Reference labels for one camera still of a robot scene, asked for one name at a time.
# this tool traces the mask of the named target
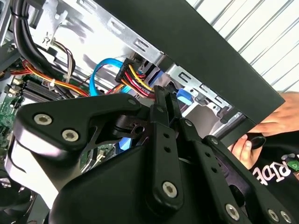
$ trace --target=black side panel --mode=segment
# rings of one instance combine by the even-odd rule
[[[259,123],[283,99],[185,0],[95,0]]]

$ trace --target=yellow wire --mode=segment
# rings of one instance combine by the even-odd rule
[[[129,68],[131,70],[131,72],[133,73],[133,76],[135,77],[135,79],[137,79],[137,81],[143,85],[146,89],[148,89],[149,91],[152,91],[152,88],[150,88],[148,85],[146,85],[136,74],[136,72],[134,71],[133,67],[129,64]]]
[[[145,98],[145,96],[143,96],[142,94],[139,93],[139,91],[137,89],[135,89],[135,87],[131,86],[129,83],[127,83],[124,79],[121,80],[125,85],[127,85],[128,87],[130,87],[132,90],[134,90],[139,96],[141,96],[142,98]]]
[[[40,72],[38,72],[38,71],[35,71],[35,70],[32,69],[30,66],[27,65],[26,67],[27,67],[27,69],[28,69],[29,71],[31,71],[34,75],[36,75],[36,76],[38,76],[38,77],[40,77],[40,78],[43,78],[43,79],[47,80],[48,82],[51,82],[51,81],[52,81],[51,78],[47,77],[46,75],[44,75],[44,74],[42,74],[42,73],[40,73]],[[63,87],[68,88],[68,89],[71,89],[71,90],[75,91],[76,93],[78,93],[78,94],[80,94],[80,95],[88,96],[88,95],[87,95],[85,92],[83,92],[81,89],[79,89],[79,88],[77,89],[76,86],[72,87],[72,85],[69,85],[69,84],[63,84],[63,83],[56,82],[56,81],[55,81],[55,84],[60,85],[60,86],[63,86]]]

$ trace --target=hand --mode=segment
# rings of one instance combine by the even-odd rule
[[[299,93],[282,93],[281,96],[285,99],[285,103],[255,126],[251,133],[271,136],[299,130]]]
[[[228,147],[234,156],[247,168],[251,169],[256,163],[263,147],[251,150],[251,142],[247,141],[247,135],[242,136],[234,145]]]

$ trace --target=black t-shirt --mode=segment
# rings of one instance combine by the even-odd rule
[[[299,131],[268,137],[251,172],[299,222]]]

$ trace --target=orange wire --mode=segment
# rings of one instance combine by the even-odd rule
[[[118,86],[112,93],[116,93],[118,90],[120,90],[124,85],[121,84],[120,86]]]
[[[28,62],[24,61],[23,62],[23,67],[25,68],[25,70],[27,70],[28,72],[31,72],[33,73],[34,75],[38,76],[38,77],[41,77],[45,80],[47,80],[48,82],[52,82],[54,80],[54,83],[57,84],[57,85],[60,85],[60,86],[63,86],[65,88],[68,88],[68,89],[71,89],[75,92],[77,92],[78,94],[82,95],[82,96],[85,96],[85,97],[88,97],[88,94],[83,91],[82,89],[78,88],[77,86],[74,86],[72,84],[67,84],[67,83],[64,83],[64,82],[61,82],[61,81],[57,81],[55,79],[52,79],[48,76],[46,76],[45,74],[39,72],[38,70],[36,70],[31,64],[29,64]]]

